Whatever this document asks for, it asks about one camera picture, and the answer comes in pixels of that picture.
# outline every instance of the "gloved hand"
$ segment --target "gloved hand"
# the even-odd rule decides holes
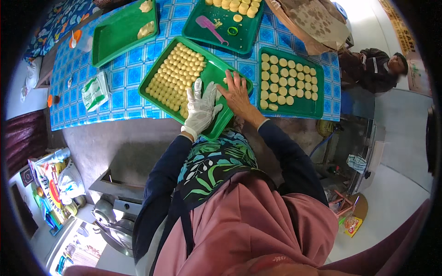
[[[194,141],[198,138],[198,135],[206,129],[213,121],[218,112],[221,111],[223,105],[215,105],[215,97],[217,94],[217,86],[214,82],[210,82],[204,91],[204,95],[201,98],[201,85],[202,81],[197,78],[194,83],[194,94],[192,89],[187,89],[187,109],[189,117],[185,120],[184,125],[181,127],[181,131],[185,131],[191,134]]]

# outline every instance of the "maroon curtain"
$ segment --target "maroon curtain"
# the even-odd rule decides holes
[[[43,110],[26,113],[6,121],[6,164],[9,176],[27,165],[29,158],[46,153],[48,132]]]

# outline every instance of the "brown paper bag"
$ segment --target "brown paper bag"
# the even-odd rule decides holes
[[[350,31],[329,0],[265,0],[278,19],[301,39],[309,55],[340,49]]]

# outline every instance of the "concrete floor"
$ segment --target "concrete floor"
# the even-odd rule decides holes
[[[322,140],[311,119],[272,118],[308,154]],[[151,169],[180,133],[174,119],[136,119],[83,125],[51,132],[52,147],[68,146],[86,189],[108,168],[112,178],[144,186]],[[243,134],[255,152],[258,166],[282,182],[279,162],[258,133],[245,124]]]

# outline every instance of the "man in dark jacket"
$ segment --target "man in dark jacket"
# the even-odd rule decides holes
[[[383,93],[396,87],[400,75],[408,74],[407,60],[400,53],[389,57],[376,48],[360,53],[345,49],[338,56],[344,88],[359,85],[373,94]]]

